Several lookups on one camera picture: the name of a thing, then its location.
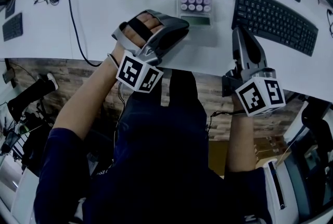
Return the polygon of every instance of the calculator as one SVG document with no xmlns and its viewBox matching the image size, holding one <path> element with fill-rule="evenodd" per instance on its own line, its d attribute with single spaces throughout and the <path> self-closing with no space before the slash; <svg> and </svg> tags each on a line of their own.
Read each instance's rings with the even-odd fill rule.
<svg viewBox="0 0 333 224">
<path fill-rule="evenodd" d="M 186 20 L 190 28 L 211 28 L 212 0 L 177 0 L 177 16 Z"/>
</svg>

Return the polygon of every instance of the floor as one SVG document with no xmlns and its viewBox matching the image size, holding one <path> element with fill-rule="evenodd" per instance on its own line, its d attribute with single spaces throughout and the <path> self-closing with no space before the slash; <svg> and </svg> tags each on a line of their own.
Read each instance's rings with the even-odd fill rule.
<svg viewBox="0 0 333 224">
<path fill-rule="evenodd" d="M 50 113 L 54 110 L 61 110 L 66 101 L 76 92 L 83 82 L 94 72 L 94 68 L 82 60 L 67 59 L 10 59 L 10 62 L 20 65 L 34 77 L 38 73 L 52 72 L 55 76 L 59 89 L 44 98 L 44 105 Z M 15 70 L 16 81 L 23 87 L 29 87 L 34 80 L 26 71 L 18 66 L 12 66 Z M 169 103 L 169 83 L 171 71 L 164 71 L 162 81 L 162 102 L 163 106 Z M 209 116 L 215 111 L 232 111 L 233 104 L 230 97 L 222 97 L 221 77 L 206 74 L 194 73 L 197 81 L 198 97 L 203 104 L 209 123 Z M 132 91 L 123 88 L 125 100 Z M 112 88 L 104 103 L 108 116 L 112 122 L 116 122 L 122 110 L 122 103 L 118 98 L 118 84 Z M 298 111 L 302 107 L 302 102 L 298 99 L 291 101 L 286 107 L 271 114 L 255 117 L 255 137 L 283 135 L 295 119 Z M 231 117 L 219 115 L 212 120 L 209 137 L 211 140 L 228 140 L 230 133 Z"/>
</svg>

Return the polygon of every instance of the sleeve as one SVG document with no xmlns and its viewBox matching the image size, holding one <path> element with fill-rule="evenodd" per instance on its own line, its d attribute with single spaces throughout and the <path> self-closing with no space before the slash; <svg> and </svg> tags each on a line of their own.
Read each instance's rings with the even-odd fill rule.
<svg viewBox="0 0 333 224">
<path fill-rule="evenodd" d="M 83 141 L 70 130 L 52 129 L 42 158 L 34 213 L 38 224 L 68 223 L 86 197 L 89 168 Z"/>
<path fill-rule="evenodd" d="M 244 216 L 255 215 L 255 217 L 265 220 L 267 224 L 272 223 L 267 206 L 266 181 L 263 168 L 246 172 L 226 171 L 225 181 L 236 192 Z"/>
</svg>

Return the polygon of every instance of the black keyboard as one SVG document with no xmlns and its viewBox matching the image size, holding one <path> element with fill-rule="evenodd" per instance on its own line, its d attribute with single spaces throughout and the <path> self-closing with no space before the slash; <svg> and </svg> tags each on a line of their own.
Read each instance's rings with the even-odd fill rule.
<svg viewBox="0 0 333 224">
<path fill-rule="evenodd" d="M 2 32 L 4 34 L 4 41 L 21 36 L 23 34 L 22 13 L 17 14 L 3 24 Z"/>
<path fill-rule="evenodd" d="M 238 25 L 309 56 L 318 35 L 308 20 L 274 0 L 236 0 L 232 29 Z"/>
</svg>

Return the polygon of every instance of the white desk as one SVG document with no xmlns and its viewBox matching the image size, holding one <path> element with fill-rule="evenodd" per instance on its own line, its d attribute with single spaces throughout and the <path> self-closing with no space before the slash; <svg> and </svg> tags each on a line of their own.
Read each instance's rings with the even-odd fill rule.
<svg viewBox="0 0 333 224">
<path fill-rule="evenodd" d="M 277 0 L 319 29 L 312 57 L 281 44 L 258 38 L 268 65 L 276 69 L 286 90 L 333 102 L 333 39 L 328 32 L 326 8 L 317 0 Z M 235 0 L 213 0 L 214 29 L 189 36 L 164 57 L 162 66 L 224 75 L 234 67 L 232 60 L 232 18 Z M 176 15 L 176 0 L 72 0 L 84 53 L 90 60 L 104 60 L 112 51 L 115 28 L 144 9 Z M 33 0 L 17 0 L 16 13 L 23 12 L 20 38 L 0 42 L 0 57 L 48 57 L 82 59 L 70 22 L 67 0 L 58 6 L 33 5 Z"/>
</svg>

